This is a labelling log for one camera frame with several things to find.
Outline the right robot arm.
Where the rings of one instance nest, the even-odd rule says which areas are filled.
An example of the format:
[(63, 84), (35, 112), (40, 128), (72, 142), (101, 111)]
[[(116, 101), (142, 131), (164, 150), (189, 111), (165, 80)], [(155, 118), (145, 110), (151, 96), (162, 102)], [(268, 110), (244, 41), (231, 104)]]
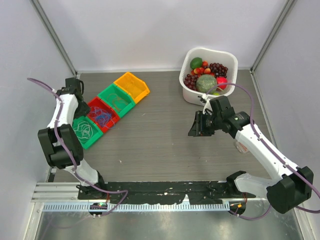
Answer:
[(233, 198), (249, 193), (265, 198), (277, 212), (284, 214), (311, 198), (314, 174), (307, 166), (299, 167), (286, 158), (259, 130), (246, 112), (234, 111), (226, 96), (209, 99), (200, 96), (203, 110), (195, 113), (188, 135), (209, 137), (215, 131), (229, 134), (261, 163), (270, 178), (238, 171), (227, 178), (226, 193)]

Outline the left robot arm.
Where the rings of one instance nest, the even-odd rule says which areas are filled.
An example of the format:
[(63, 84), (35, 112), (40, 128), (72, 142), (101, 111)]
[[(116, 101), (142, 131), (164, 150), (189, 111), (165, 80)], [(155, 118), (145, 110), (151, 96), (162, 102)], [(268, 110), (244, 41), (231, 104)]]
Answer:
[(56, 101), (50, 123), (37, 133), (48, 165), (70, 173), (79, 180), (80, 191), (102, 199), (107, 192), (105, 181), (84, 159), (84, 149), (73, 130), (73, 121), (90, 111), (83, 98), (83, 81), (76, 77), (66, 78), (65, 86), (55, 90), (40, 80), (28, 80), (47, 90)]

